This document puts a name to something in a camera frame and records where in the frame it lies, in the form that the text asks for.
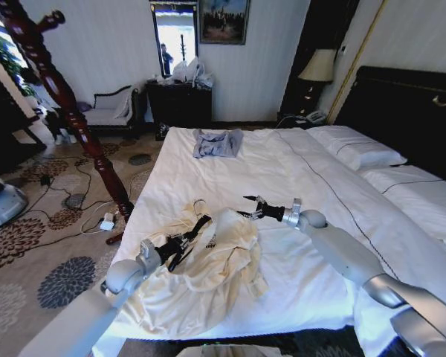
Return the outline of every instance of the picture frame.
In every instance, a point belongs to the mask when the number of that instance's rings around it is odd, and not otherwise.
[[[244,45],[251,0],[199,0],[200,43]]]

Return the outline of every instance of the charger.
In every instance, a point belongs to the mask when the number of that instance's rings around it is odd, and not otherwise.
[[[114,227],[114,214],[105,213],[104,220],[101,222],[99,226],[104,231],[110,231]]]

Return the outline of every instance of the person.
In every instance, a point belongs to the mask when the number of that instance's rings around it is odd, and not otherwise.
[[[167,47],[165,44],[161,44],[162,49],[162,60],[164,61],[164,74],[165,75],[171,75],[170,74],[170,63],[173,62],[173,57],[170,56],[170,54],[167,52]]]
[[[45,109],[45,117],[42,121],[53,135],[54,143],[56,145],[61,145],[64,141],[76,143],[76,138],[66,125],[61,108],[50,97],[35,72],[31,68],[24,67],[20,70],[20,76],[35,92],[34,97],[38,104]]]

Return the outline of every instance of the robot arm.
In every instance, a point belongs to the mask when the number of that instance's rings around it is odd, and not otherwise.
[[[74,299],[25,346],[20,357],[87,356],[142,282],[172,256],[170,271],[181,263],[188,245],[208,221],[210,217],[203,216],[190,232],[168,237],[167,243],[161,247],[155,247],[145,239],[135,260],[113,264],[106,280]],[[112,293],[110,298],[106,291]]]
[[[301,210],[294,199],[291,209],[273,207],[261,197],[253,213],[240,212],[252,219],[270,216],[307,234],[314,247],[338,273],[362,287],[371,298],[391,309],[410,308],[391,319],[392,326],[408,347],[420,356],[446,356],[446,304],[428,290],[402,283],[389,276],[378,258],[343,229],[326,221],[316,210]]]

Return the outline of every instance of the carpet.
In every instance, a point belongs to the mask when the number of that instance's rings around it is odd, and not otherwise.
[[[152,134],[101,141],[135,202],[162,143]],[[51,178],[49,187],[40,184],[44,175]],[[51,145],[2,178],[20,187],[30,202],[25,214],[0,228],[0,357],[9,357],[17,356],[78,294],[104,276],[117,250],[105,240],[122,232],[125,223],[119,216],[112,232],[93,233],[99,218],[117,207],[100,207],[110,197],[79,144]],[[80,233],[83,223],[91,234]],[[120,356],[175,356],[185,347],[209,343],[275,346],[293,356],[363,356],[352,327],[218,341],[128,340]],[[384,355],[405,356],[407,350],[395,340]]]

